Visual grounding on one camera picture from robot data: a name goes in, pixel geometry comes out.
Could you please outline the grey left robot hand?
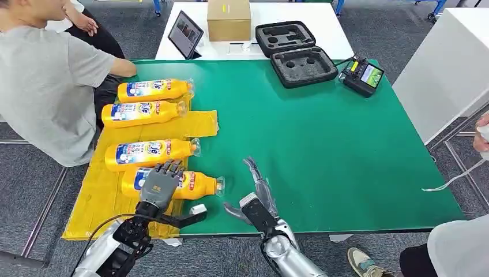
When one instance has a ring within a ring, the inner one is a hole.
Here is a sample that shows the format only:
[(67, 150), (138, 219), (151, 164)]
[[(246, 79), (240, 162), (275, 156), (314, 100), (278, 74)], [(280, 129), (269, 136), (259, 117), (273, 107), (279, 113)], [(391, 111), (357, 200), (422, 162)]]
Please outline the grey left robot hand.
[(167, 160), (155, 165), (145, 179), (140, 192), (140, 202), (165, 212), (185, 170), (181, 160)]

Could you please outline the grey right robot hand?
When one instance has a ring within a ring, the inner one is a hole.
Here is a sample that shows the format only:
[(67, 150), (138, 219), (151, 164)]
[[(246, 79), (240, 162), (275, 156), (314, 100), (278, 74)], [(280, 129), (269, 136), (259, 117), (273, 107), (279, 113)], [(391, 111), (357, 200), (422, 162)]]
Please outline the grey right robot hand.
[[(262, 176), (255, 160), (251, 156), (245, 158), (243, 162), (249, 167), (252, 174), (255, 185), (255, 194), (262, 201), (268, 212), (272, 216), (277, 217), (277, 207), (275, 200), (272, 198), (272, 192), (268, 181)], [(228, 202), (223, 202), (223, 206), (226, 213), (251, 225), (251, 222), (245, 217), (245, 214), (240, 209), (233, 207)]]

